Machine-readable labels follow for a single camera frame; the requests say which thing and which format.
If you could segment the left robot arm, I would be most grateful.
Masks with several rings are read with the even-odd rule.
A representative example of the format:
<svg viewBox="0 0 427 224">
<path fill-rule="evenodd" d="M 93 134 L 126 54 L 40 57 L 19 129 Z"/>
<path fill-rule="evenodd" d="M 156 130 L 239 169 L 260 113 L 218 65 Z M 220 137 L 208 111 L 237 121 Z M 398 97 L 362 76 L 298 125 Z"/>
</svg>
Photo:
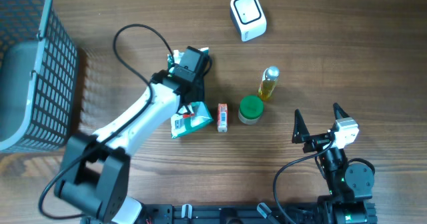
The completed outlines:
<svg viewBox="0 0 427 224">
<path fill-rule="evenodd" d="M 204 104 L 207 47 L 173 53 L 174 63 L 154 73 L 142 96 L 117 119 L 91 135 L 77 133 L 66 144 L 54 195 L 100 223 L 143 223 L 149 214 L 127 194 L 131 158 L 165 121 L 179 135 L 207 114 Z"/>
</svg>

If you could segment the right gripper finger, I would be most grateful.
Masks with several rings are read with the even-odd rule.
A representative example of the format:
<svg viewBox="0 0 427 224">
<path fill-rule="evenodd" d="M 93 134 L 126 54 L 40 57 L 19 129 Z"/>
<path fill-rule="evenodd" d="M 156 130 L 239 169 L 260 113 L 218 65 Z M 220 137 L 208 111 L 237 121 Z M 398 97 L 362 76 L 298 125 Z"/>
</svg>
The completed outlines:
<svg viewBox="0 0 427 224">
<path fill-rule="evenodd" d="M 333 104 L 333 109 L 334 109 L 334 116 L 336 120 L 349 117 L 349 115 L 340 107 L 338 103 Z"/>
<path fill-rule="evenodd" d="M 302 114 L 299 109 L 294 112 L 294 130 L 292 134 L 292 143 L 305 143 L 310 137 Z"/>
</svg>

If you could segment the yellow dish soap bottle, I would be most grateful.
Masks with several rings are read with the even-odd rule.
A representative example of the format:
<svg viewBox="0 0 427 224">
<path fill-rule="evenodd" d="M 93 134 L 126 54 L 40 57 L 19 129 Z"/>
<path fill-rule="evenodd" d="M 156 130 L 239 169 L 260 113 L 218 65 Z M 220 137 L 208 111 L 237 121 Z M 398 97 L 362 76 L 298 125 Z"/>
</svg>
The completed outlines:
<svg viewBox="0 0 427 224">
<path fill-rule="evenodd" d="M 280 76 L 280 70 L 276 66 L 268 67 L 262 75 L 262 81 L 258 88 L 258 97 L 262 101 L 268 101 L 275 89 Z"/>
</svg>

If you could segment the green white wipes packet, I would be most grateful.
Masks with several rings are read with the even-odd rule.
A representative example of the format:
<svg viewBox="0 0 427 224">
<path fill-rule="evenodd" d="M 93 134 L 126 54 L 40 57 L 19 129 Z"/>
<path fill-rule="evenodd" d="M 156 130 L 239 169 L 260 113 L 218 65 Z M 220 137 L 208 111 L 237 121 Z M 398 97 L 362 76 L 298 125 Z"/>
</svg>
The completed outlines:
<svg viewBox="0 0 427 224">
<path fill-rule="evenodd" d="M 171 117 L 171 138 L 177 139 L 199 129 L 213 121 L 205 104 L 204 80 L 197 83 L 196 101 L 183 106 Z"/>
</svg>

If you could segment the green lid jar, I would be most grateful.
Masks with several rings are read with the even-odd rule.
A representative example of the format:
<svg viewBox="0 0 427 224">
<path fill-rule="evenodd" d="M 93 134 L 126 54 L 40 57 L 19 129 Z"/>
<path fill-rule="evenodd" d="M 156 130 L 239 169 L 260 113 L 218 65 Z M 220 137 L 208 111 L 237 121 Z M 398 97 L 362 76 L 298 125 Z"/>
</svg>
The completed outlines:
<svg viewBox="0 0 427 224">
<path fill-rule="evenodd" d="M 238 117 L 246 125 L 256 124 L 264 112 L 264 103 L 256 95 L 245 96 L 239 106 Z"/>
</svg>

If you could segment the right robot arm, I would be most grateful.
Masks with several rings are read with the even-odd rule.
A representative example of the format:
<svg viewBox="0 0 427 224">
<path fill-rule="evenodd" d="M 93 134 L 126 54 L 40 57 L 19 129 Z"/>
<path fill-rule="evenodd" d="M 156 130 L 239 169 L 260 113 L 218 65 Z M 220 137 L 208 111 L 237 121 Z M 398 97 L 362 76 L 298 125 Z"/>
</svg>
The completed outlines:
<svg viewBox="0 0 427 224">
<path fill-rule="evenodd" d="M 335 121 L 326 133 L 310 135 L 299 110 L 294 113 L 292 143 L 302 143 L 304 153 L 316 153 L 316 165 L 326 180 L 329 195 L 318 197 L 318 223 L 377 223 L 375 204 L 370 203 L 375 168 L 362 158 L 348 159 L 344 148 L 359 134 L 359 124 L 337 103 Z"/>
</svg>

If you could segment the small orange white box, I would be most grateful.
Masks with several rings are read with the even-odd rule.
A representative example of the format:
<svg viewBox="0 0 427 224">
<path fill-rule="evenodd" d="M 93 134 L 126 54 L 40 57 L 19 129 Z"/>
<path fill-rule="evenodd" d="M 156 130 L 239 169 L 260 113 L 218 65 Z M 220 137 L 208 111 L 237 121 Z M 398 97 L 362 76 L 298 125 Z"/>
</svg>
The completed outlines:
<svg viewBox="0 0 427 224">
<path fill-rule="evenodd" d="M 228 105 L 226 103 L 218 104 L 217 127 L 220 133 L 228 131 Z"/>
</svg>

